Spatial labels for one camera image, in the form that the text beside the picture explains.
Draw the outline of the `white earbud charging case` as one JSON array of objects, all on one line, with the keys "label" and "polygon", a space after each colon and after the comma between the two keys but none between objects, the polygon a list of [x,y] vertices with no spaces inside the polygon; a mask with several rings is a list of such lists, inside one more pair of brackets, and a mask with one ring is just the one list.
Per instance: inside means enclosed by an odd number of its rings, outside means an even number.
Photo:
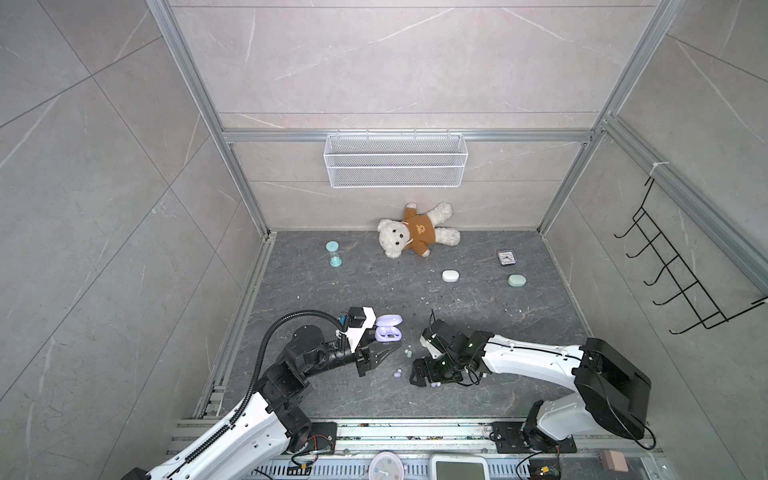
[{"label": "white earbud charging case", "polygon": [[442,272],[441,277],[446,283],[454,283],[460,278],[460,273],[457,270],[448,269]]}]

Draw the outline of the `green earbud charging case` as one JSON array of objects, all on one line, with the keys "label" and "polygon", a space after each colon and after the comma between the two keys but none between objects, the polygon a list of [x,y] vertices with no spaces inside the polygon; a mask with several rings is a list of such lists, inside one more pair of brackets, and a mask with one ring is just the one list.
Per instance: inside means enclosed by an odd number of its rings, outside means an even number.
[{"label": "green earbud charging case", "polygon": [[527,279],[521,274],[511,274],[507,278],[507,283],[510,287],[520,288],[526,285]]}]

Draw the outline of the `black wall hook rack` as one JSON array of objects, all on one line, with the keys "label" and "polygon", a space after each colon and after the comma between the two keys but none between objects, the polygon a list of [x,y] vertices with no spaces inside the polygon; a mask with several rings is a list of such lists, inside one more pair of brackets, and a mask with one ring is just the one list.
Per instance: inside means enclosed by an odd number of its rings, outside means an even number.
[{"label": "black wall hook rack", "polygon": [[631,223],[626,230],[614,234],[613,237],[616,240],[623,240],[631,234],[638,234],[643,240],[642,246],[635,253],[625,253],[624,256],[627,259],[636,259],[646,252],[651,252],[659,262],[655,278],[644,280],[643,284],[651,288],[662,279],[668,279],[670,293],[664,300],[653,300],[654,306],[663,307],[682,299],[693,313],[695,319],[692,324],[679,329],[669,328],[668,332],[671,335],[680,336],[697,328],[712,330],[766,306],[767,296],[763,295],[736,313],[728,314],[723,310],[694,272],[692,265],[674,246],[669,236],[646,208],[654,184],[655,180],[651,177],[645,181],[643,184],[645,192],[638,208],[631,215]]}]

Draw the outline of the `white digital scale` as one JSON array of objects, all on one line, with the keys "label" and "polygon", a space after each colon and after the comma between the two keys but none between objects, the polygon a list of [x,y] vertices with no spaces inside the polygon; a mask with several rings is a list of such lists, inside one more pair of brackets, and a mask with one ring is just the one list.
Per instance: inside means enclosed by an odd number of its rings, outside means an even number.
[{"label": "white digital scale", "polygon": [[487,461],[480,456],[436,453],[429,461],[430,480],[489,480]]}]

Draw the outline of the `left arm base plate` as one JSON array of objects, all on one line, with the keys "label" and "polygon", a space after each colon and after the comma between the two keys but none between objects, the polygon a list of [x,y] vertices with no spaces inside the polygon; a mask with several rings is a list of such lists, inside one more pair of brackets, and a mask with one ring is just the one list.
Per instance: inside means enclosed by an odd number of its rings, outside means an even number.
[{"label": "left arm base plate", "polygon": [[313,451],[335,451],[338,423],[332,421],[311,422],[308,429],[291,438],[287,451],[297,453]]}]

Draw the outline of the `purple earbud charging case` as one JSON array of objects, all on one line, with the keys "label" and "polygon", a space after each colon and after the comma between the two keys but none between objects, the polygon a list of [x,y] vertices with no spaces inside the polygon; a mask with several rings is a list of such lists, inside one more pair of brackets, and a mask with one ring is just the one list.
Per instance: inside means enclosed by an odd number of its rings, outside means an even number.
[{"label": "purple earbud charging case", "polygon": [[399,325],[403,322],[400,315],[387,314],[379,316],[375,321],[375,338],[380,343],[398,342],[402,339]]}]

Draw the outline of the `small square clock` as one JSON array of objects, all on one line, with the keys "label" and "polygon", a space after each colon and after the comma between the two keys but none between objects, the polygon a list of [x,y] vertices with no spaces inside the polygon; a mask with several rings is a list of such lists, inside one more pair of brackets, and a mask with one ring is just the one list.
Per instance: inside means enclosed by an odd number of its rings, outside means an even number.
[{"label": "small square clock", "polygon": [[501,266],[513,266],[517,263],[516,256],[512,250],[498,251],[497,258]]}]

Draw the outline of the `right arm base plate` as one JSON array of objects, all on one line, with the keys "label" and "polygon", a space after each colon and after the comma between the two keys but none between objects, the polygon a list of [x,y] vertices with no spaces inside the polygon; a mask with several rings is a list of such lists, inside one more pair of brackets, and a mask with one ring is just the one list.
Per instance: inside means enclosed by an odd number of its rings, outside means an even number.
[{"label": "right arm base plate", "polygon": [[577,452],[572,436],[564,440],[553,440],[536,428],[528,431],[523,422],[493,422],[489,439],[495,444],[499,454]]}]

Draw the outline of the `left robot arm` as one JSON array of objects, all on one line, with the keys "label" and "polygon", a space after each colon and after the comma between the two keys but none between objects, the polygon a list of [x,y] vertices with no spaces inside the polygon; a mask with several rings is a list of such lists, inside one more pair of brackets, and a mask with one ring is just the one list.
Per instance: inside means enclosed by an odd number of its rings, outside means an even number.
[{"label": "left robot arm", "polygon": [[234,410],[164,463],[146,471],[134,468],[126,479],[241,479],[256,466],[307,442],[312,423],[299,404],[308,378],[350,363],[363,376],[401,346],[395,326],[353,331],[326,341],[319,327],[297,329],[278,359],[256,380]]}]

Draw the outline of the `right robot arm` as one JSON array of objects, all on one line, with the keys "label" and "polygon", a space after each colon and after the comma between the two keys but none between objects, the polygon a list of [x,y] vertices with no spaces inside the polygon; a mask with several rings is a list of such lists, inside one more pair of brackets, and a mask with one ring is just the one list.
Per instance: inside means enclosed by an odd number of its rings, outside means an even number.
[{"label": "right robot arm", "polygon": [[473,386],[490,374],[512,374],[568,389],[557,400],[535,402],[521,428],[532,449],[547,450],[574,434],[603,430],[641,442],[652,382],[608,342],[544,345],[487,331],[465,334],[442,320],[424,329],[420,343],[429,354],[412,364],[410,382]]}]

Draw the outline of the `pink block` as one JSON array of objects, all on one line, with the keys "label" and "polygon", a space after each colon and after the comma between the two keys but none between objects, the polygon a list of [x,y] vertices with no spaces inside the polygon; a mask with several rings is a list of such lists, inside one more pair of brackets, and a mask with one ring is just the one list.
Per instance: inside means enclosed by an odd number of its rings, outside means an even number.
[{"label": "pink block", "polygon": [[626,456],[620,451],[603,449],[599,452],[599,458],[606,471],[619,473],[629,471]]}]

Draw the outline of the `white teddy bear brown shirt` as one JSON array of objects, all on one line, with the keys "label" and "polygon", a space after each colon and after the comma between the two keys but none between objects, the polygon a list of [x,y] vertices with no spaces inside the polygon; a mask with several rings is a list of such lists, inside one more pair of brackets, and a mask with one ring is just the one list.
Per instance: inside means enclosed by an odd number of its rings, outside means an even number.
[{"label": "white teddy bear brown shirt", "polygon": [[440,202],[423,214],[416,203],[410,202],[402,220],[382,219],[378,223],[379,245],[390,259],[398,259],[406,250],[429,257],[433,244],[457,246],[461,233],[455,228],[441,227],[452,214],[452,205],[447,202]]}]

